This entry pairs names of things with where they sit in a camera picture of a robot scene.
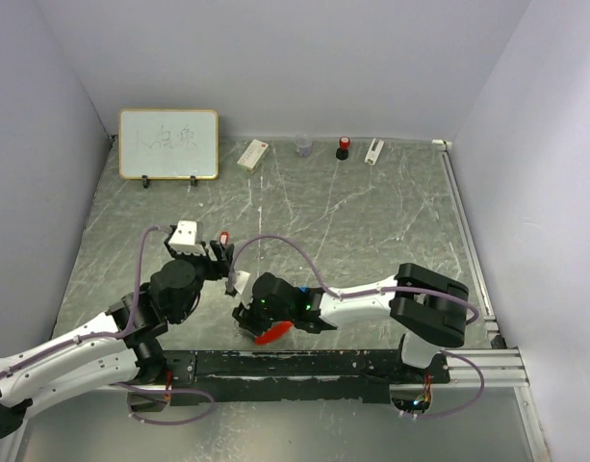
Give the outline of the red tagged key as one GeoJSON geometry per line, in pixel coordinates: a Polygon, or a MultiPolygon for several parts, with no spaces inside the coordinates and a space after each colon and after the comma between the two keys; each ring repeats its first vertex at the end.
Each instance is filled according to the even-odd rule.
{"type": "Polygon", "coordinates": [[[229,242],[229,234],[227,232],[225,232],[225,231],[221,232],[219,234],[219,242],[222,245],[228,245],[228,242],[229,242]]]}

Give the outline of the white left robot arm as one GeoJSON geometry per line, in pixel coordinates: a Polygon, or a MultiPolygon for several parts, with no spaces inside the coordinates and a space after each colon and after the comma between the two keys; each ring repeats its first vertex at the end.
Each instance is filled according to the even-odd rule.
{"type": "Polygon", "coordinates": [[[203,285],[228,276],[234,246],[165,242],[172,259],[149,282],[82,326],[0,358],[0,440],[64,400],[105,385],[153,384],[167,370],[158,337],[183,323],[203,285]]]}

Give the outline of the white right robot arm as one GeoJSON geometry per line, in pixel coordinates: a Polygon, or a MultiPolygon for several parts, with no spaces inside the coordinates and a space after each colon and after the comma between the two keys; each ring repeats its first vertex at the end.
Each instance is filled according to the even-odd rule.
{"type": "Polygon", "coordinates": [[[395,370],[409,383],[426,374],[440,349],[462,347],[468,314],[477,317],[466,285],[412,263],[400,265],[395,276],[342,289],[301,288],[269,272],[254,279],[235,270],[227,293],[240,298],[233,318],[255,338],[285,321],[311,334],[360,321],[396,321],[407,333],[395,370]]]}

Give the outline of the black whiteboard stand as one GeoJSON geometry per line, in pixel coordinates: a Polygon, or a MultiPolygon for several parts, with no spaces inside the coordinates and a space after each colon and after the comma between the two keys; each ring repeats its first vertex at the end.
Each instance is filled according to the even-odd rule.
{"type": "MultiPolygon", "coordinates": [[[[189,177],[184,177],[184,178],[182,178],[182,180],[186,180],[187,183],[188,183],[188,186],[190,188],[195,188],[195,187],[198,186],[198,178],[196,176],[194,176],[194,175],[191,175],[189,177]]],[[[152,179],[150,177],[148,177],[147,175],[143,175],[141,177],[142,187],[144,189],[148,189],[149,186],[150,186],[150,184],[151,184],[151,181],[152,181],[152,179]]]]}

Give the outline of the white cardboard box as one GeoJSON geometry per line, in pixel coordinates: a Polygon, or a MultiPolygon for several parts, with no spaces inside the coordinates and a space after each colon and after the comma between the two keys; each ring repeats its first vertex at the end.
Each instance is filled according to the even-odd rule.
{"type": "Polygon", "coordinates": [[[257,139],[252,140],[237,162],[237,166],[247,173],[254,173],[262,163],[269,149],[269,144],[257,139]]]}

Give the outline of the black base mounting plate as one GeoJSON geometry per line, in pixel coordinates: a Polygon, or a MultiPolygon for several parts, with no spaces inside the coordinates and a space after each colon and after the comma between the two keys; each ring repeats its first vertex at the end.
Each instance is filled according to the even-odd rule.
{"type": "Polygon", "coordinates": [[[393,386],[449,383],[447,360],[426,369],[405,365],[398,349],[167,350],[175,389],[194,388],[216,402],[354,399],[388,404],[393,386]]]}

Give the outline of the clear jar of paperclips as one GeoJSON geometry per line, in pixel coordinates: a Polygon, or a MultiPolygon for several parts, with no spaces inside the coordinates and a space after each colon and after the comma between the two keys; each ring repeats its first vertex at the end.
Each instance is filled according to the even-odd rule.
{"type": "Polygon", "coordinates": [[[305,133],[298,133],[294,138],[295,152],[300,157],[309,157],[313,149],[312,139],[305,133]]]}

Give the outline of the red black stamp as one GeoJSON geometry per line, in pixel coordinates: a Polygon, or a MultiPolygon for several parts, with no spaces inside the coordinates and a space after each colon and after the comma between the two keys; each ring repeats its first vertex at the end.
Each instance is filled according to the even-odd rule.
{"type": "Polygon", "coordinates": [[[339,145],[336,149],[336,158],[340,161],[346,160],[349,156],[349,147],[351,140],[349,137],[340,137],[339,145]]]}

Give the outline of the white stapler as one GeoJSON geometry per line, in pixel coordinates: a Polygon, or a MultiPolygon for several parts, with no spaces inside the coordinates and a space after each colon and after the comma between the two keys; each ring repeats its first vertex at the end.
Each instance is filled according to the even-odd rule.
{"type": "Polygon", "coordinates": [[[369,166],[375,166],[380,156],[380,153],[383,149],[383,146],[384,140],[374,138],[370,143],[364,162],[369,166]]]}

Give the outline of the small whiteboard yellow frame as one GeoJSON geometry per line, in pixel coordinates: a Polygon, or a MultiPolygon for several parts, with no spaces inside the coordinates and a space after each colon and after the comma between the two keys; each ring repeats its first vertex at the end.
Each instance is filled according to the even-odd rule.
{"type": "Polygon", "coordinates": [[[118,115],[119,175],[126,180],[214,180],[218,113],[126,108],[118,115]]]}

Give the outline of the aluminium rail frame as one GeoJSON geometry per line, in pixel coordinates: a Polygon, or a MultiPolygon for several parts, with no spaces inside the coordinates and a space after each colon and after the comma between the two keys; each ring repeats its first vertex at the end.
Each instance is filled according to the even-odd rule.
{"type": "Polygon", "coordinates": [[[470,348],[464,350],[462,354],[469,357],[481,369],[485,379],[486,391],[507,390],[509,401],[519,409],[518,422],[509,427],[520,430],[525,434],[526,459],[529,461],[549,461],[551,453],[534,404],[521,352],[516,347],[509,348],[506,346],[484,281],[472,233],[449,159],[452,143],[450,141],[434,140],[432,144],[440,153],[443,161],[453,209],[458,215],[458,228],[466,246],[466,255],[473,276],[476,290],[473,299],[478,301],[480,318],[490,344],[487,349],[470,348]]]}

